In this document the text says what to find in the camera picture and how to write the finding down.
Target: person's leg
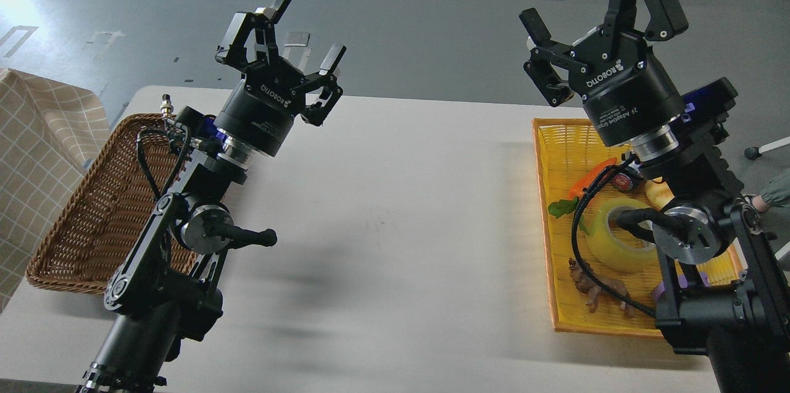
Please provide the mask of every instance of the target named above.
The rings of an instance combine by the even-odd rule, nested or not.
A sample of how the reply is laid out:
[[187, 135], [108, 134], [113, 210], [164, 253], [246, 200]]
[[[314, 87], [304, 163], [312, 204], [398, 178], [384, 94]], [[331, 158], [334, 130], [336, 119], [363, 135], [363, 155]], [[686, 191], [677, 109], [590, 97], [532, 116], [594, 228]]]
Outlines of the person's leg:
[[751, 205], [756, 208], [761, 213], [765, 213], [765, 211], [770, 210], [770, 205], [766, 204], [765, 201], [762, 199], [762, 196], [758, 194], [758, 196], [754, 196], [749, 201]]
[[790, 204], [790, 168], [782, 171], [755, 196], [752, 205], [760, 212], [771, 207], [787, 207]]

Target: gray floor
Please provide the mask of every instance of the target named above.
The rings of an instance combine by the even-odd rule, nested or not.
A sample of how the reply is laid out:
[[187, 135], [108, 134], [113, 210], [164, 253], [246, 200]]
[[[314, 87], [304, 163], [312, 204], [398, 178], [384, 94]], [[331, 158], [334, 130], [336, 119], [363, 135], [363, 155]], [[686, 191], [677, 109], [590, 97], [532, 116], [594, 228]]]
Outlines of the gray floor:
[[[233, 87], [238, 73], [214, 62], [215, 47], [235, 11], [272, 1], [0, 0], [0, 37], [14, 27], [36, 28], [22, 43], [26, 31], [17, 30], [0, 45], [0, 67], [91, 89], [113, 121], [143, 86]], [[681, 92], [721, 76], [739, 90], [726, 125], [731, 137], [721, 148], [746, 191], [759, 191], [790, 163], [790, 148], [756, 162], [742, 154], [748, 146], [790, 135], [790, 75], [784, 66], [790, 0], [680, 1], [691, 27], [655, 52]], [[601, 23], [606, 5], [607, 0], [294, 0], [278, 34], [280, 41], [288, 31], [312, 34], [308, 70], [318, 68], [330, 44], [346, 44], [341, 84], [349, 95], [545, 104], [522, 70], [526, 33], [517, 14], [537, 7], [555, 39], [569, 43]], [[642, 9], [643, 25], [645, 14]], [[781, 243], [790, 239], [787, 214], [775, 210], [765, 217]]]

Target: yellow tape roll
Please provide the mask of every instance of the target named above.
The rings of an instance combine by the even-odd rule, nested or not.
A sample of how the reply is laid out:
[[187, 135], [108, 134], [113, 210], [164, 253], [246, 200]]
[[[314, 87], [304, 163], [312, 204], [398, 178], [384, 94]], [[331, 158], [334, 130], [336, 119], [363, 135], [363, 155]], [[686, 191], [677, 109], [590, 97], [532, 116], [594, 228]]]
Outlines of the yellow tape roll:
[[625, 197], [601, 204], [587, 238], [590, 252], [607, 267], [624, 273], [638, 273], [650, 263], [657, 262], [655, 244], [634, 238], [615, 224], [617, 215], [624, 210], [647, 207], [638, 200]]

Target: white table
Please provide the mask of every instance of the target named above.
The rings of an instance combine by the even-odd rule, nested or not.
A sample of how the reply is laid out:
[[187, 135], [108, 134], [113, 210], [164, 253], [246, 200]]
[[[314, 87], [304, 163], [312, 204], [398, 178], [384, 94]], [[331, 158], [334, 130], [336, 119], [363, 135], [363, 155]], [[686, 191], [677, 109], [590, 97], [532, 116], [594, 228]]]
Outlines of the white table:
[[[221, 89], [150, 86], [127, 114], [217, 112]], [[185, 341], [164, 391], [718, 391], [663, 341], [555, 333], [531, 119], [581, 109], [343, 97], [299, 121], [226, 196], [273, 249], [229, 254], [225, 316]], [[77, 384], [112, 315], [23, 283], [0, 315], [0, 377]]]

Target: green leaf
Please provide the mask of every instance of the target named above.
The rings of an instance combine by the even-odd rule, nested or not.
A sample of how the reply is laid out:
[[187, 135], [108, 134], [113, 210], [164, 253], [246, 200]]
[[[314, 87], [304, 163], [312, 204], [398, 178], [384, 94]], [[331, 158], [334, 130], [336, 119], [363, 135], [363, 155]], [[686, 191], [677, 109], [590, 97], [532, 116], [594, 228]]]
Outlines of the green leaf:
[[573, 200], [562, 199], [556, 202], [551, 202], [551, 204], [548, 205], [548, 213], [555, 218], [561, 218], [565, 214], [573, 213], [573, 211], [576, 210], [576, 205], [578, 204], [578, 197], [573, 198]]
[[584, 214], [581, 214], [581, 218], [579, 218], [579, 230], [582, 230], [584, 234], [590, 235], [589, 230], [587, 230], [587, 226], [584, 224]]

